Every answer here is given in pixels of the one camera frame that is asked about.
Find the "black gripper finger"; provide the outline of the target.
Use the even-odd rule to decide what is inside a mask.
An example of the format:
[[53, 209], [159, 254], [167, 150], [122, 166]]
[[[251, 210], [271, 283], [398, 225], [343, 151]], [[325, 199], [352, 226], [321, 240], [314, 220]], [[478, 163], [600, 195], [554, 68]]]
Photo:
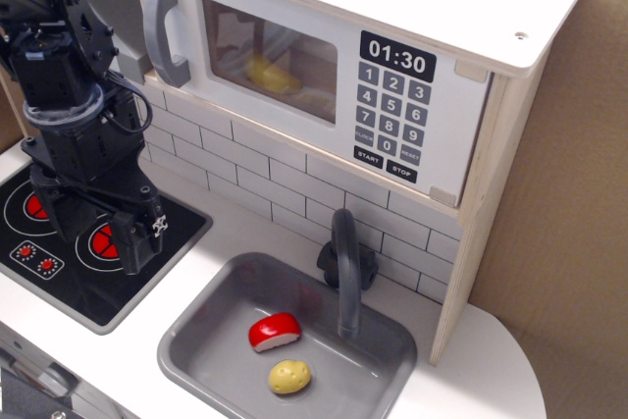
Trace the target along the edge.
[[63, 241], [74, 241], [96, 221], [96, 208], [71, 189], [35, 178], [31, 179], [31, 185], [50, 224]]
[[136, 275], [163, 250], [168, 229], [166, 215], [137, 220], [133, 214], [117, 212], [110, 218], [113, 243], [127, 275]]

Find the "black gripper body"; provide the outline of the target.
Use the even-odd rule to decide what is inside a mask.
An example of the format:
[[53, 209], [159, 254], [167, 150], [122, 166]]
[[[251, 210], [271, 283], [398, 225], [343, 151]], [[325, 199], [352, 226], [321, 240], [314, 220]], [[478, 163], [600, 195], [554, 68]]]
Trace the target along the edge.
[[138, 164], [144, 146], [141, 136], [30, 136], [21, 143], [32, 160], [32, 184], [43, 191], [49, 215], [67, 218], [69, 212], [53, 204], [69, 196], [106, 213], [161, 223], [159, 191]]

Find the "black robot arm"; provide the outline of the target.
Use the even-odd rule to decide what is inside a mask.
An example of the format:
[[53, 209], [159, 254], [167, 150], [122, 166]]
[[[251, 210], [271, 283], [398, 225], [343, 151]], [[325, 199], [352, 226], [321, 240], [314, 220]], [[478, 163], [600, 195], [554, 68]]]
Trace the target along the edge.
[[64, 241], [105, 216], [134, 275], [161, 252], [167, 221], [138, 165], [152, 113], [138, 113], [143, 94], [111, 70], [113, 35], [88, 0], [1, 0], [1, 64], [38, 130], [21, 144], [34, 193]]

